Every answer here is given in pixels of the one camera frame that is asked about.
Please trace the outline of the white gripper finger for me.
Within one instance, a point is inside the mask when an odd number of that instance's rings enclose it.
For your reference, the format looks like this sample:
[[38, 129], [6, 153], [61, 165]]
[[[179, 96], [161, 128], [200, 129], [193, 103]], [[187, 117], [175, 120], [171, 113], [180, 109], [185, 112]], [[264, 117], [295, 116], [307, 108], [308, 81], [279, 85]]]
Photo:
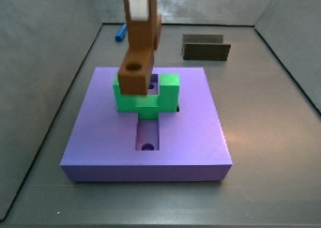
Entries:
[[130, 18], [134, 21], [145, 22], [150, 17], [149, 0], [129, 0]]

